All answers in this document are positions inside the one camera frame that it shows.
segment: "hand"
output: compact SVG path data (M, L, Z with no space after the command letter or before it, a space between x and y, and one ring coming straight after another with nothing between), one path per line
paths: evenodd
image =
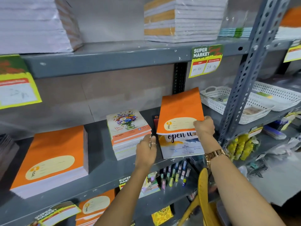
M203 133L207 133L211 136L214 134L214 124L213 120L209 116L205 116L204 121L194 121L194 128L197 131L198 137L200 138Z
M137 144L135 168L146 170L148 173L157 155L156 137L146 135Z

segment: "flower vase illustration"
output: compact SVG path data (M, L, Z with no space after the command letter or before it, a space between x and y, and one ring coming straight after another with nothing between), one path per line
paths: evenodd
M135 116L134 112L129 111L126 113L120 113L117 114L117 116L114 116L114 121L117 122L118 125L121 125L122 127L125 126L125 129L131 130L135 128L135 125L133 124L133 121L137 119L137 116Z

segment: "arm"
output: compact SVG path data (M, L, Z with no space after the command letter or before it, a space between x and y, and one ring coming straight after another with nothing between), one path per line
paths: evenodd
M205 153L221 149L214 139L211 117L195 121ZM271 205L258 193L227 156L211 160L211 171L228 216L235 226L285 226Z
M94 226L130 225L143 182L155 162L156 154L156 137L151 138L151 135L146 135L137 144L135 169L131 178Z

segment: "white plastic basket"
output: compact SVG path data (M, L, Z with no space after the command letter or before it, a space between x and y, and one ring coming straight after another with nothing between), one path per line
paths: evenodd
M221 104L220 102L216 102L212 100L210 97L217 97L219 95L230 95L231 88L226 87L226 86L210 86L206 88L205 90L202 90L200 92L200 96L202 99L202 103L207 105L209 108L213 109L214 111L224 114L224 110L226 108L225 105ZM252 114L252 115L247 115L247 114L242 114L239 123L240 124L247 124L252 121L258 120L264 116L266 116L274 107L272 103L269 103L269 100L266 98L261 99L258 95L251 93L245 108L247 107L255 107L257 109L262 109L261 112L257 114Z
M273 98L268 98L275 106L272 109L273 111L279 112L293 107L301 102L301 93L258 81L254 83L253 90L273 95Z

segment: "gold wristwatch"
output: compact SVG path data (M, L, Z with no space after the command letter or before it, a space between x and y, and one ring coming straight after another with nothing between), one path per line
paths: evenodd
M214 157L223 156L223 155L226 155L226 156L229 157L229 155L227 154L227 152L225 152L223 149L219 149L217 151L210 152L209 154L205 154L205 158L206 158L206 161L207 161L207 168L210 169L210 161L211 161L211 159L213 159Z

